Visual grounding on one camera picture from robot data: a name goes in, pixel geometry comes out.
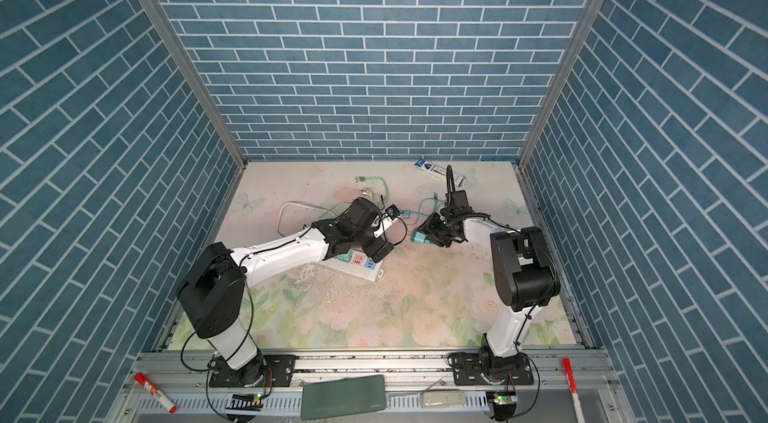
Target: red marker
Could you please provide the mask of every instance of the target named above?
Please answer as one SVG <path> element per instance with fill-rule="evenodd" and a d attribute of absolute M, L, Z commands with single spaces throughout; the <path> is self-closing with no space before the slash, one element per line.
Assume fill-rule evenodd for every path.
<path fill-rule="evenodd" d="M 578 423 L 584 423 L 584 413 L 581 410 L 581 400 L 578 399 L 578 391 L 576 390 L 576 380 L 574 380 L 574 371 L 571 369 L 571 360 L 563 358 L 563 365 L 565 366 L 565 373 L 568 375 L 568 384 L 571 386 L 571 396 L 574 397 L 574 410 L 576 410 L 576 421 Z"/>
<path fill-rule="evenodd" d="M 162 391 L 158 389 L 157 386 L 152 384 L 152 381 L 147 380 L 147 377 L 142 375 L 141 373 L 137 373 L 134 375 L 134 380 L 138 381 L 138 383 L 144 387 L 145 390 L 149 392 L 150 395 L 155 397 L 158 402 L 165 407 L 165 409 L 168 410 L 169 413 L 173 413 L 176 411 L 176 404 L 173 403 Z"/>

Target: blue brick wallpaper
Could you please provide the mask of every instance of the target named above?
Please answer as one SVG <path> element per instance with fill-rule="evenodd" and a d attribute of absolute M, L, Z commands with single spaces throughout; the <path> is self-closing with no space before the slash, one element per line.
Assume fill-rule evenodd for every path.
<path fill-rule="evenodd" d="M 768 0 L 607 0 L 527 169 L 639 421 L 768 421 Z"/>
<path fill-rule="evenodd" d="M 106 416 L 236 169 L 136 0 L 0 0 L 0 421 Z"/>
<path fill-rule="evenodd" d="M 161 0 L 250 159 L 511 159 L 584 0 Z"/>

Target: green cable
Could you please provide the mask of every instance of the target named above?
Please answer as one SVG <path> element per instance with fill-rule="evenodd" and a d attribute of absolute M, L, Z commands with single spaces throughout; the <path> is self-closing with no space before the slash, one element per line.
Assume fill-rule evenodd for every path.
<path fill-rule="evenodd" d="M 419 213 L 418 211 L 411 211 L 410 209 L 403 209 L 402 214 L 406 215 L 407 217 L 411 217 L 413 215 L 419 215 L 420 217 L 428 217 L 429 215 L 426 213 Z"/>
<path fill-rule="evenodd" d="M 386 180 L 384 178 L 381 178 L 380 176 L 355 176 L 356 182 L 364 182 L 366 180 L 373 180 L 378 179 L 380 182 L 382 182 L 382 185 L 384 185 L 384 203 L 382 204 L 381 209 L 384 209 L 386 207 L 386 204 L 389 202 L 389 185 L 386 184 Z M 380 201 L 374 202 L 376 206 L 379 206 Z"/>

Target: metal rod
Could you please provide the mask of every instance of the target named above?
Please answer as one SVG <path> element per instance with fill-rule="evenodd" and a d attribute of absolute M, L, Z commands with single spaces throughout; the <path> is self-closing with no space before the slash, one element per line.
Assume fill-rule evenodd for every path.
<path fill-rule="evenodd" d="M 598 18 L 598 13 L 605 0 L 587 0 L 584 4 L 584 9 L 581 11 L 581 17 L 576 23 L 573 35 L 568 42 L 568 47 L 563 52 L 563 59 L 558 66 L 557 71 L 552 77 L 552 82 L 549 84 L 546 94 L 544 94 L 544 100 L 542 107 L 539 108 L 536 117 L 534 118 L 531 131 L 528 132 L 528 137 L 525 138 L 523 148 L 520 151 L 518 158 L 518 165 L 521 168 L 525 168 L 528 161 L 531 159 L 533 149 L 536 147 L 538 139 L 542 137 L 544 127 L 547 125 L 550 115 L 554 110 L 554 106 L 558 103 L 558 98 L 563 91 L 565 81 L 568 76 L 571 75 L 576 58 L 581 53 L 581 48 L 584 46 L 584 42 L 589 36 L 589 31 L 592 28 L 595 20 Z"/>
<path fill-rule="evenodd" d="M 197 97 L 197 102 L 202 106 L 203 111 L 208 116 L 210 123 L 214 126 L 219 138 L 224 142 L 226 149 L 230 152 L 239 168 L 245 168 L 246 158 L 237 142 L 232 135 L 232 132 L 226 126 L 224 118 L 221 116 L 213 97 L 208 92 L 208 88 L 205 86 L 200 74 L 197 72 L 197 68 L 189 58 L 184 44 L 181 43 L 176 30 L 170 24 L 168 15 L 163 10 L 159 0 L 138 0 L 144 12 L 152 23 L 155 31 L 158 32 L 160 39 L 163 41 L 165 48 L 168 50 L 170 57 L 176 62 L 176 66 L 179 67 L 184 79 L 189 84 L 190 89 Z"/>

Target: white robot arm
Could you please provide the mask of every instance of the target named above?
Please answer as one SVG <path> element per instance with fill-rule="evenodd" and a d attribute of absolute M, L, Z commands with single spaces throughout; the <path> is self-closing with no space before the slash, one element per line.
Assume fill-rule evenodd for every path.
<path fill-rule="evenodd" d="M 214 243 L 187 273 L 178 299 L 197 335 L 207 339 L 231 369 L 240 370 L 260 355 L 238 318 L 246 288 L 296 266 L 345 254 L 352 247 L 362 248 L 378 263 L 393 249 L 384 232 L 399 213 L 394 205 L 382 211 L 358 198 L 338 218 L 316 221 L 284 238 L 235 249 Z"/>
<path fill-rule="evenodd" d="M 450 166 L 446 181 L 446 207 L 427 217 L 416 231 L 420 239 L 438 246 L 471 242 L 491 252 L 496 291 L 503 306 L 483 338 L 479 359 L 487 379 L 503 381 L 510 370 L 526 366 L 519 358 L 521 342 L 530 320 L 560 293 L 560 281 L 541 229 L 512 229 L 473 211 L 466 192 L 456 190 Z"/>

